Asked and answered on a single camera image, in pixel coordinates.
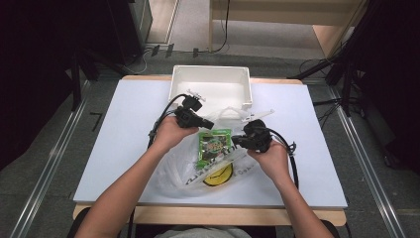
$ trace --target white table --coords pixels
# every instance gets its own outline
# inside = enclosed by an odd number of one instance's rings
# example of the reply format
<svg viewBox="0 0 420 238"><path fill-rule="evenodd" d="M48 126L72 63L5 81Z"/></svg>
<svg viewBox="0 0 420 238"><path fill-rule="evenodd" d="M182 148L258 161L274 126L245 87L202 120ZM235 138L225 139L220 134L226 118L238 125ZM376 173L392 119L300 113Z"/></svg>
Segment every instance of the white table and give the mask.
<svg viewBox="0 0 420 238"><path fill-rule="evenodd" d="M92 204L146 150L149 131L167 104L170 88L167 80L168 77L127 76L119 82L74 196L78 202L74 214ZM307 87L253 83L252 92L251 111L274 109L274 114L263 119L266 126L296 142L300 191L308 204L320 218L344 225L343 208L347 203ZM152 177L140 198L135 215L138 223L290 224L278 191L259 166L243 182L226 183L221 189L198 196L176 192L167 195L155 182Z"/></svg>

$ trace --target white storage box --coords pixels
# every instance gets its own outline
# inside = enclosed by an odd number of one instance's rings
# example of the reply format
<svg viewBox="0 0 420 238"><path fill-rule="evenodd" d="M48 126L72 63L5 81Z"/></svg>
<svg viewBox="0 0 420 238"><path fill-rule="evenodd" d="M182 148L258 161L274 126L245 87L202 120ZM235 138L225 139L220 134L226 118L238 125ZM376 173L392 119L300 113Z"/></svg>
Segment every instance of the white storage box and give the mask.
<svg viewBox="0 0 420 238"><path fill-rule="evenodd" d="M169 99L190 89L206 99L196 112L207 116L229 106L247 110L253 105L247 67L176 65L173 67ZM183 98L172 106L181 105Z"/></svg>

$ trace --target yellow object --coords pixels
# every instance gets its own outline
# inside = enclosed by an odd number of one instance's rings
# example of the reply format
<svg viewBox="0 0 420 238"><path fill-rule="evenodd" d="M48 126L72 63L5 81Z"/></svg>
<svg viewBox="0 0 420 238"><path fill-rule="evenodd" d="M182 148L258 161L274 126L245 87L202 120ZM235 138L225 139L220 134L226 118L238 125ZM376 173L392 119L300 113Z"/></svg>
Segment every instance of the yellow object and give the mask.
<svg viewBox="0 0 420 238"><path fill-rule="evenodd" d="M227 167L220 169L219 171L208 176L203 182L209 186L220 185L228 181L234 173L234 166L229 164Z"/></svg>

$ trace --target hand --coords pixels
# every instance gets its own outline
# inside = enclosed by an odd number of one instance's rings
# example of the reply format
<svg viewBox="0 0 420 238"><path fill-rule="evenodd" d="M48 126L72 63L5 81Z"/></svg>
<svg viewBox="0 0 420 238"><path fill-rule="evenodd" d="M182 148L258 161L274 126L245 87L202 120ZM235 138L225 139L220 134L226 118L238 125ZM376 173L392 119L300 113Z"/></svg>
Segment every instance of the hand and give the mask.
<svg viewBox="0 0 420 238"><path fill-rule="evenodd" d="M194 134L197 131L197 127L180 128L176 123L176 117L167 116L157 128L154 145L160 145L164 149L170 150L172 147L178 145L184 137Z"/></svg>
<svg viewBox="0 0 420 238"><path fill-rule="evenodd" d="M286 149L280 143L272 140L268 151L265 153L248 150L248 155L260 164L262 170L270 179L291 179L288 170L288 157Z"/></svg>

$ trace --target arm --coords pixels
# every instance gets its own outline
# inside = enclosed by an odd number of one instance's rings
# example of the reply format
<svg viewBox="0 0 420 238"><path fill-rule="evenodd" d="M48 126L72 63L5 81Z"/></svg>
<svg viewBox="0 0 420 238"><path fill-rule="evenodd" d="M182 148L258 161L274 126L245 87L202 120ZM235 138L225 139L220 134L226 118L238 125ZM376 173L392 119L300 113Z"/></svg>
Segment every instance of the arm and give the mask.
<svg viewBox="0 0 420 238"><path fill-rule="evenodd" d="M272 141L267 152L248 151L248 154L260 163L279 190L296 237L333 237L294 185L282 145Z"/></svg>
<svg viewBox="0 0 420 238"><path fill-rule="evenodd" d="M198 128L181 129L174 117L166 117L150 148L96 200L76 237L116 237L127 222L160 159Z"/></svg>

